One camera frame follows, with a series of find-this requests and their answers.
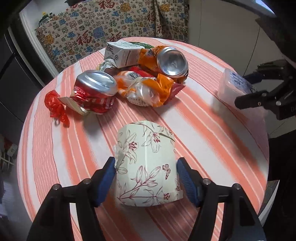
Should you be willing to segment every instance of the can top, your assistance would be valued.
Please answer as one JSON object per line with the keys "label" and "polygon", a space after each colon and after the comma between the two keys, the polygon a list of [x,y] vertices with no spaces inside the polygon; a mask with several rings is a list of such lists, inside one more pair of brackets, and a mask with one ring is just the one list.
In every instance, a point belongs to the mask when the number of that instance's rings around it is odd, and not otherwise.
{"label": "can top", "polygon": [[169,77],[182,77],[188,71],[185,56],[173,47],[165,47],[157,53],[157,64],[160,70]]}
{"label": "can top", "polygon": [[115,79],[111,75],[102,71],[86,70],[82,74],[78,75],[76,80],[91,89],[108,96],[113,96],[117,93],[117,84]]}

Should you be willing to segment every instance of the floral paper cup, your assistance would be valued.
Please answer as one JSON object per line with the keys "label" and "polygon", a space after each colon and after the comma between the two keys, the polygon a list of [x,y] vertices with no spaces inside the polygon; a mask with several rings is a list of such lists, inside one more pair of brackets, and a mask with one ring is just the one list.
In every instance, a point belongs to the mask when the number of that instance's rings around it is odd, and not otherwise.
{"label": "floral paper cup", "polygon": [[116,146],[116,200],[129,206],[154,206],[183,198],[174,154],[175,137],[144,120],[124,126]]}

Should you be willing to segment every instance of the black cabinet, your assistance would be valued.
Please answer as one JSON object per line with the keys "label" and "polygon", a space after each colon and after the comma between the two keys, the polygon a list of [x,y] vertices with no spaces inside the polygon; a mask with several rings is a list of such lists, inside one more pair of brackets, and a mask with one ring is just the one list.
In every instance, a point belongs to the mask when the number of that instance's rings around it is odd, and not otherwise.
{"label": "black cabinet", "polygon": [[22,122],[25,121],[29,108],[40,91],[16,58],[0,79],[0,90],[0,102]]}
{"label": "black cabinet", "polygon": [[12,56],[12,52],[6,42],[5,37],[0,38],[0,71],[3,69],[7,60]]}
{"label": "black cabinet", "polygon": [[20,141],[23,123],[0,103],[0,133],[17,144]]}

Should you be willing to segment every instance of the round table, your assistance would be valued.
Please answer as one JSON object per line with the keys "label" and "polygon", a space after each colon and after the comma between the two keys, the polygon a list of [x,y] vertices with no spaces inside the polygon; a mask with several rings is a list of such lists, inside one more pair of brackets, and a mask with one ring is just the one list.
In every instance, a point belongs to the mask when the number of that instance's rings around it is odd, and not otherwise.
{"label": "round table", "polygon": [[[117,131],[124,125],[149,120],[170,129],[176,137],[176,152],[202,177],[216,184],[240,183],[258,212],[268,176],[268,139],[262,123],[253,123],[217,98],[224,69],[232,69],[216,56],[198,47],[172,40],[132,37],[126,41],[153,46],[170,45],[188,60],[186,87],[168,105],[138,107],[117,100],[104,115],[80,116],[68,111],[70,127],[59,125],[44,105],[45,94],[55,89],[69,96],[77,75],[95,69],[104,49],[71,65],[36,96],[22,130],[17,169],[19,188],[33,220],[55,183],[76,185],[91,177],[113,156]],[[106,240],[187,240],[198,210],[186,197],[149,208],[118,206],[110,190],[96,208]],[[75,204],[71,204],[74,237],[82,240]],[[218,240],[223,215],[219,204],[212,240]]]}

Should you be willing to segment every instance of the blue gripper pad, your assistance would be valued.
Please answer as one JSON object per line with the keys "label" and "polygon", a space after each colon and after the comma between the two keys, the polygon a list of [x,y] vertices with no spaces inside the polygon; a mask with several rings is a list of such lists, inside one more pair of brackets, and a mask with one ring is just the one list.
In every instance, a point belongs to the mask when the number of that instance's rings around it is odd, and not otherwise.
{"label": "blue gripper pad", "polygon": [[104,176],[101,179],[101,182],[98,186],[98,196],[96,199],[96,205],[99,206],[103,201],[105,201],[109,188],[112,184],[114,176],[116,174],[115,170],[115,158],[113,157],[112,161],[110,162],[109,166],[107,167]]}
{"label": "blue gripper pad", "polygon": [[189,201],[192,202],[194,206],[199,207],[202,201],[199,199],[199,197],[202,197],[201,186],[196,187],[181,159],[182,158],[179,158],[177,161],[177,172],[179,174],[179,178],[183,183]]}

